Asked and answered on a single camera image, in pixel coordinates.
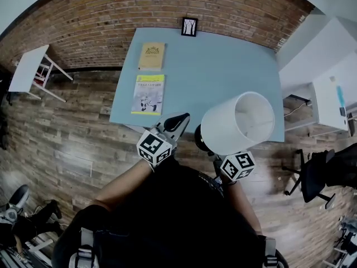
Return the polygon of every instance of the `brick wall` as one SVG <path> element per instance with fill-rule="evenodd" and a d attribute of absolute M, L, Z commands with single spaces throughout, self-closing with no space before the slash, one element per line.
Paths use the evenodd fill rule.
<path fill-rule="evenodd" d="M 306 0 L 50 0 L 31 10 L 0 41 L 0 64 L 44 44 L 63 68 L 121 66 L 138 27 L 198 30 L 278 50 L 313 9 Z"/>

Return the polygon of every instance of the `wood plank floor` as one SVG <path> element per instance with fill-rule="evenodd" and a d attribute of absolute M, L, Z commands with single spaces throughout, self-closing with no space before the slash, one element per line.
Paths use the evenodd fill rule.
<path fill-rule="evenodd" d="M 139 160 L 136 143 L 140 135 L 109 123 L 119 75 L 120 72 L 76 73 L 73 82 L 54 77 L 48 89 L 67 103 L 36 89 L 32 90 L 42 100 L 18 94 L 13 106 L 3 102 L 9 145 L 7 151 L 0 151 L 1 202 L 26 183 L 31 188 L 26 207 L 29 213 L 44 201 L 56 199 L 64 215 L 62 221 L 69 223 L 103 185 Z M 298 105 L 294 100 L 286 100 L 284 104 L 287 108 Z M 288 120 L 309 114 L 311 109 L 305 106 Z M 214 176 L 211 162 L 193 140 L 191 134 L 184 135 L 177 159 Z M 286 187 L 292 187 L 293 180 L 281 166 L 298 169 L 299 159 L 294 157 L 297 149 L 303 149 L 307 156 L 337 146 L 335 135 L 309 138 L 304 128 L 286 134 L 285 143 L 265 142 L 251 149 L 258 167 L 242 181 L 244 190 L 263 233 L 277 239 L 278 249 L 291 268 L 320 267 L 319 263 L 328 257 L 337 239 L 338 218 L 351 214 L 354 202 L 352 190 L 341 187 L 324 190 L 327 195 L 337 195 L 334 209 L 328 211 L 322 208 L 321 199 L 305 204 L 298 190 L 287 197 L 283 192 Z M 48 236 L 56 240 L 54 234 Z"/>

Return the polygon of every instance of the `picture frame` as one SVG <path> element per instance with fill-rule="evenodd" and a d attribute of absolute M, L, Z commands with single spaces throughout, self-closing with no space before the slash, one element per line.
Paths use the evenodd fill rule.
<path fill-rule="evenodd" d="M 199 20 L 197 18 L 182 18 L 181 35 L 188 37 L 196 37 L 198 21 Z"/>

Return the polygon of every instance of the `book cover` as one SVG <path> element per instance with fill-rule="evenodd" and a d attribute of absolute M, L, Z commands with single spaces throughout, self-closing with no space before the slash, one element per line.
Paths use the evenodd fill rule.
<path fill-rule="evenodd" d="M 139 70 L 161 70 L 165 43 L 146 42 L 141 51 Z"/>
<path fill-rule="evenodd" d="M 132 114 L 161 115 L 165 76 L 136 77 Z"/>

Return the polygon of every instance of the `white side table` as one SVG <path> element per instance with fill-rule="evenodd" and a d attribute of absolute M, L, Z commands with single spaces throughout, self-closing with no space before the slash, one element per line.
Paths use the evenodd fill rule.
<path fill-rule="evenodd" d="M 329 128 L 314 136 L 348 130 L 346 108 L 339 93 L 336 79 L 317 78 L 309 84 L 312 103 L 312 117 L 285 126 L 285 131 L 290 131 L 303 126 L 320 124 Z"/>
<path fill-rule="evenodd" d="M 37 49 L 28 51 L 22 55 L 21 60 L 17 65 L 17 69 L 12 77 L 9 92 L 26 92 L 37 99 L 41 99 L 41 97 L 30 92 L 31 85 L 34 85 L 39 89 L 43 90 L 44 92 L 61 100 L 62 102 L 66 102 L 66 100 L 45 88 L 53 67 L 58 68 L 59 71 L 62 72 L 66 77 L 68 77 L 70 80 L 73 80 L 73 78 L 66 74 L 64 70 L 62 70 L 53 60 L 51 60 L 46 55 L 46 51 L 49 46 L 50 45 L 38 47 Z M 43 58 L 47 59 L 51 63 L 51 65 L 47 66 L 42 64 L 41 62 Z M 46 76 L 43 76 L 42 73 L 39 74 L 37 72 L 38 68 L 42 68 L 42 72 L 44 71 L 44 69 L 47 69 Z M 35 78 L 41 80 L 43 84 L 39 85 L 38 83 L 36 83 L 34 81 Z"/>

